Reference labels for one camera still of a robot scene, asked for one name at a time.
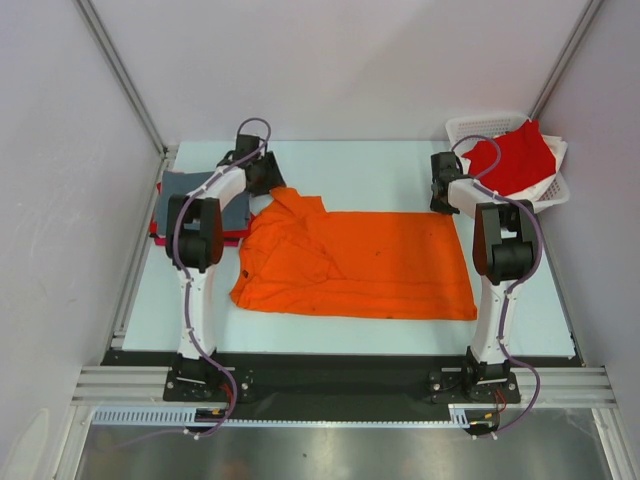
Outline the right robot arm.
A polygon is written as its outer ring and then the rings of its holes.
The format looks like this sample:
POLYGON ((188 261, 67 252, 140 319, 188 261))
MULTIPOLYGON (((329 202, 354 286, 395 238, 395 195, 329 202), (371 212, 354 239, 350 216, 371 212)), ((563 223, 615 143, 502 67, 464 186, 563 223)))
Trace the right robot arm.
POLYGON ((523 284, 539 267, 541 231, 531 202, 504 197, 463 174, 455 153, 432 155, 431 174, 431 210, 463 213, 474 221, 472 260, 481 277, 481 302, 461 388, 469 399, 484 401, 509 379, 514 309, 523 284))

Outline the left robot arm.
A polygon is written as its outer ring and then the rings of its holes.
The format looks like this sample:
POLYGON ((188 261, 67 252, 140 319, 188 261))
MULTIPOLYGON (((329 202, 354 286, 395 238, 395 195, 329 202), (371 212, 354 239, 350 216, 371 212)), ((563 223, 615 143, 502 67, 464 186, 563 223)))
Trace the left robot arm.
POLYGON ((165 251, 177 269, 183 296, 172 383, 185 384, 199 399, 214 397, 224 378, 212 363, 217 346, 207 325, 215 269, 224 253, 224 210, 244 194, 266 195, 284 184, 268 140, 239 133, 235 148, 202 184, 169 198, 165 251))

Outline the orange t-shirt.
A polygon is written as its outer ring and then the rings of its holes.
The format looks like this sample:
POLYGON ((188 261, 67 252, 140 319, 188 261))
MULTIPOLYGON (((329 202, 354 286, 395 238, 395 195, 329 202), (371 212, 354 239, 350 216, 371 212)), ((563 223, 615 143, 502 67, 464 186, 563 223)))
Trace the orange t-shirt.
POLYGON ((278 187, 239 250, 230 292, 246 310, 308 316, 473 321, 468 268, 451 217, 328 211, 278 187))

